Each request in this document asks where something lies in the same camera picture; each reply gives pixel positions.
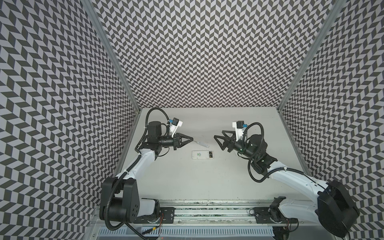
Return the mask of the white remote with batteries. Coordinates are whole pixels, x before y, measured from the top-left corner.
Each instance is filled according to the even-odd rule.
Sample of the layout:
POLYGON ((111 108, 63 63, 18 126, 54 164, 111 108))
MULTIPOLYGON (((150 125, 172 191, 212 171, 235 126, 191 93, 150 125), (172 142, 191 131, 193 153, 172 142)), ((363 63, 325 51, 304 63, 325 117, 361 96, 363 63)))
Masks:
POLYGON ((214 158, 213 151, 192 151, 193 160, 209 160, 214 158))

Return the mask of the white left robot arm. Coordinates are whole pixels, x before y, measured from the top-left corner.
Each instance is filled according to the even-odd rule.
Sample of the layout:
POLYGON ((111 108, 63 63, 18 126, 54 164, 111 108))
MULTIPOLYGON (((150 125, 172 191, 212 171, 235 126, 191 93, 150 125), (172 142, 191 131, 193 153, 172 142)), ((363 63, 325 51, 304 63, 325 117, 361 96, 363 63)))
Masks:
POLYGON ((166 132, 163 133, 163 123, 148 123, 135 148, 138 152, 137 159, 121 173, 103 182, 99 217, 110 230, 117 229, 112 222, 118 222, 122 226, 133 223, 138 218, 152 222, 160 217, 159 201, 139 196, 138 179, 161 156, 162 149, 177 150, 193 142, 192 137, 177 132, 182 124, 177 118, 169 120, 165 125, 166 132))

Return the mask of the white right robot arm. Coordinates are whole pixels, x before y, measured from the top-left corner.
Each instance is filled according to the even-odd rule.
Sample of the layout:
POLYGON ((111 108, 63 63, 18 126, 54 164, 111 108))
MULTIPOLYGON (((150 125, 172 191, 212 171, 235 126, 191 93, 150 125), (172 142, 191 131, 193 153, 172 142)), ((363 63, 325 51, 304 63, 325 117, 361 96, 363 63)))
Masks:
POLYGON ((303 171, 290 168, 267 153, 263 135, 249 139, 237 138, 234 131, 223 131, 214 136, 223 151, 236 151, 248 161, 251 179, 262 183, 272 179, 297 190, 309 201, 292 200, 284 196, 274 198, 269 206, 269 216, 274 223, 286 220, 306 220, 320 224, 332 235, 343 238, 360 216, 356 203, 346 187, 339 181, 317 180, 303 171))

